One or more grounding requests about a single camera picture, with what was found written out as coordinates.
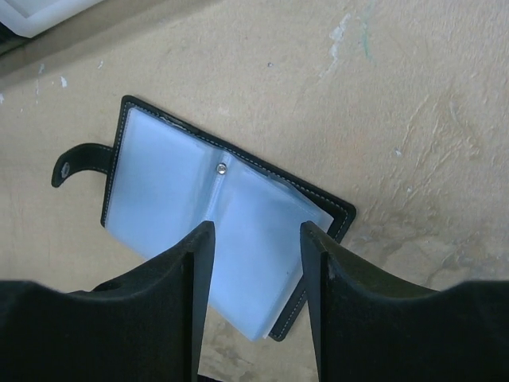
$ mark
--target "wallet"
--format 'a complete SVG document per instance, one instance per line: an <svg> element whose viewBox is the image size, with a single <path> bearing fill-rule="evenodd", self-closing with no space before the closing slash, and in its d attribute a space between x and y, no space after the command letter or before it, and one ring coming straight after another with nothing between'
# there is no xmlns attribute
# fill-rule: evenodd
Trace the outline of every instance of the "wallet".
<svg viewBox="0 0 509 382"><path fill-rule="evenodd" d="M145 259L214 222L209 303L252 341L284 339L305 303L301 223L340 241L356 215L346 201L129 95L113 147L68 150L52 185L82 170L107 175L101 224Z"/></svg>

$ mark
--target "beige surface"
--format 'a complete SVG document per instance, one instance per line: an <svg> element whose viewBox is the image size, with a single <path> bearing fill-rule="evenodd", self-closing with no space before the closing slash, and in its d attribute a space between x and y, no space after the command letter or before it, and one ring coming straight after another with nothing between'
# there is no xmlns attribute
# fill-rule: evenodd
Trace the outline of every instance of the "beige surface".
<svg viewBox="0 0 509 382"><path fill-rule="evenodd" d="M352 202L345 244L396 275L508 277L506 2L129 3L0 58L0 277L89 289L140 263L99 225L102 175L49 185L63 151L112 143L124 94ZM209 311L210 376L316 380L313 357L306 310L281 344Z"/></svg>

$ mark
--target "table surface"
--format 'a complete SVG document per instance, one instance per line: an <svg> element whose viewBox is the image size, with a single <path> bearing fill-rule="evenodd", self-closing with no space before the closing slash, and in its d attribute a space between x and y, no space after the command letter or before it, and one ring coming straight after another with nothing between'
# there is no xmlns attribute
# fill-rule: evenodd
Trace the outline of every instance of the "table surface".
<svg viewBox="0 0 509 382"><path fill-rule="evenodd" d="M507 279L509 4L108 0L0 57L0 277L89 290L141 263L100 226L105 178L53 163L112 144L139 96L353 203L344 245L444 289ZM317 380L305 308L282 343L209 310L200 371Z"/></svg>

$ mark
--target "black leather cover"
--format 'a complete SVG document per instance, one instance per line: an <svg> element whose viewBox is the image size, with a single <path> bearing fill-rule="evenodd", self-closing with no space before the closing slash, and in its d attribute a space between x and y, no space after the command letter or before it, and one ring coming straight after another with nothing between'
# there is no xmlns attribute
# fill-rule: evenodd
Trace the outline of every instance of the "black leather cover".
<svg viewBox="0 0 509 382"><path fill-rule="evenodd" d="M126 122L126 116L129 110L132 107L136 107L141 109L149 114L151 114L154 118L161 119L167 123L173 123L174 125L181 128L187 134L201 139L209 144L219 147L222 150L228 151L232 154L235 154L242 160L249 162L253 167L259 168L261 171L272 173L281 179L292 184L296 189L298 189L301 193L307 196L313 203L318 205L321 209L329 213L334 221L331 224L331 227L327 231L328 235L330 235L334 240L338 243L343 239L344 234L349 229L352 221L356 217L356 208L350 203L341 200L339 197L335 197L330 193L327 193L323 189L319 189L318 187L311 185L307 181L304 181L298 177L295 177L291 173L288 173L284 170L279 169L278 167L271 165L263 161L260 158L255 157L252 154L247 153L246 151L234 146L223 139L217 138L214 135L206 133L193 125L178 119L177 117L170 115L163 110L160 110L148 103L133 97L131 95L126 95L122 98L122 105L119 116L119 124L117 127L117 133L115 136L115 143L113 145L112 151L108 152L109 159L106 158L107 150L104 150L101 146L101 149L94 146L94 144L86 144L87 148L90 150L94 150L98 155L99 160L91 160L90 159L90 150L77 150L78 147L74 149L70 149L67 153L60 156L59 160L55 164L55 168L53 169L53 178L55 181L52 181L52 185L55 187L60 186L67 177L71 174L78 172L80 170L97 170L102 173L107 174L107 182L104 193L104 201L103 201L103 214L101 216L101 225L104 226L106 215L107 215L107 207L109 205L110 200L110 191L111 191L111 183L115 177L115 169L117 166L117 158L118 152L120 150L120 145L122 144L122 134L123 134L123 126ZM65 163L71 164L67 177L62 177L61 174L64 172L66 174L67 170L64 168ZM295 291L292 293L289 301L286 303L285 308L283 309L279 319L276 321L273 329L270 331L270 336L275 341L282 341L292 324L295 322L298 314L301 312L303 305L305 304L307 298L305 295L304 283L301 281L298 283Z"/></svg>

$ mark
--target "open wallet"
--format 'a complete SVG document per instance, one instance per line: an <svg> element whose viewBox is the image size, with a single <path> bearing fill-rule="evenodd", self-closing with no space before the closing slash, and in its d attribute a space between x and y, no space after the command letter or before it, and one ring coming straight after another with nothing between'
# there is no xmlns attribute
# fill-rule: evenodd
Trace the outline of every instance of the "open wallet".
<svg viewBox="0 0 509 382"><path fill-rule="evenodd" d="M82 170L107 175L101 224L145 259L214 222L209 303L252 341L282 341L305 303L301 223L339 242L356 216L348 202L129 95L113 147L65 152L52 185Z"/></svg>

